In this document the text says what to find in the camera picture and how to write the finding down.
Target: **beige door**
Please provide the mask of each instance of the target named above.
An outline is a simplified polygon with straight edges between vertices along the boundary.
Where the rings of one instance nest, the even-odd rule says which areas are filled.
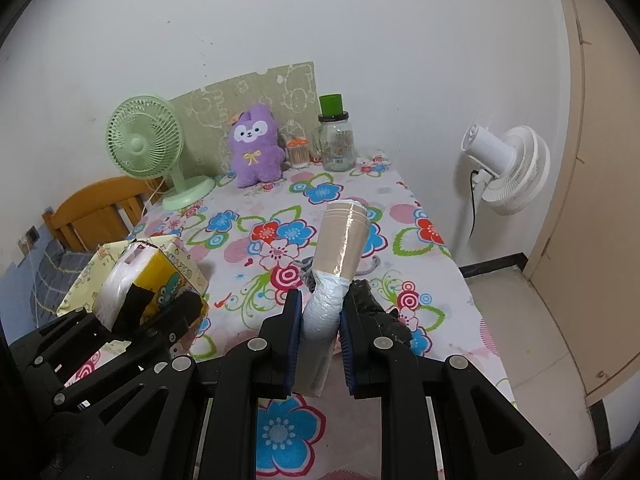
[[[592,404],[640,366],[640,55],[604,0],[574,0],[584,54],[577,163],[531,281]]]

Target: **floor tile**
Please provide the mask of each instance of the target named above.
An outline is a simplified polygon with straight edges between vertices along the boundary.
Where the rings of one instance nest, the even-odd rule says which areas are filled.
[[[513,389],[520,412],[577,470],[597,455],[584,389],[570,355]]]
[[[518,269],[496,270],[466,282],[491,330],[512,387],[568,354],[551,314]]]

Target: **fan base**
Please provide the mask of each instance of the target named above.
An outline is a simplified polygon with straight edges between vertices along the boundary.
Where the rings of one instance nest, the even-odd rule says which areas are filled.
[[[216,183],[208,176],[194,176],[185,181],[187,189],[178,192],[175,187],[169,190],[162,197],[162,209],[165,211],[176,211],[190,206],[201,198],[207,196]]]

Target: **fan grille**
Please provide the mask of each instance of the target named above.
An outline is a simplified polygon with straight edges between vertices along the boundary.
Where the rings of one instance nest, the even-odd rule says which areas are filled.
[[[107,128],[111,159],[136,178],[165,174],[177,163],[183,145],[184,136],[171,105],[154,96],[124,101]]]
[[[492,180],[482,194],[501,215],[517,213],[540,191],[549,172],[549,148],[528,126],[506,132],[502,140],[516,149],[516,163],[508,174]]]

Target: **cardboard tube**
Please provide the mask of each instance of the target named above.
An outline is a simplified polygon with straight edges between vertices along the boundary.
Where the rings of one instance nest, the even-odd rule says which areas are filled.
[[[322,216],[312,270],[316,290],[302,314],[294,390],[319,396],[329,371],[342,302],[369,238],[367,210],[353,200],[331,202]]]
[[[312,268],[351,282],[369,238],[369,226],[367,210],[359,202],[331,202],[322,217]]]

